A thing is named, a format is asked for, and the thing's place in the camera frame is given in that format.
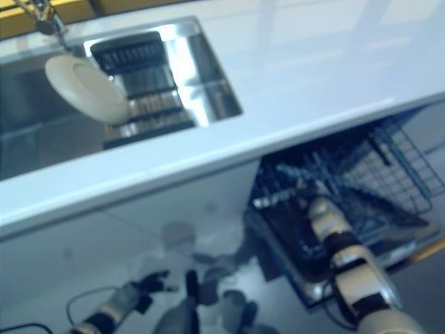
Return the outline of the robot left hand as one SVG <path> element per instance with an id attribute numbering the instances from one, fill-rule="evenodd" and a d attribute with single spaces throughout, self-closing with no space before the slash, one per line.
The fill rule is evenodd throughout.
<path id="1" fill-rule="evenodd" d="M 167 279 L 169 275 L 169 270 L 155 271 L 143 277 L 139 281 L 138 287 L 148 294 L 157 292 L 178 292 L 178 286 L 169 285 L 165 282 L 165 279 Z"/>

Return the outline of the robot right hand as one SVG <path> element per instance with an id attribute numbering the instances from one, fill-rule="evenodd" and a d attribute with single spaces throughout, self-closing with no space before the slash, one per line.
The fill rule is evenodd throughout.
<path id="1" fill-rule="evenodd" d="M 302 180 L 296 182 L 296 198 L 301 209 L 306 209 L 311 201 L 318 197 L 319 187 L 315 180 Z"/>

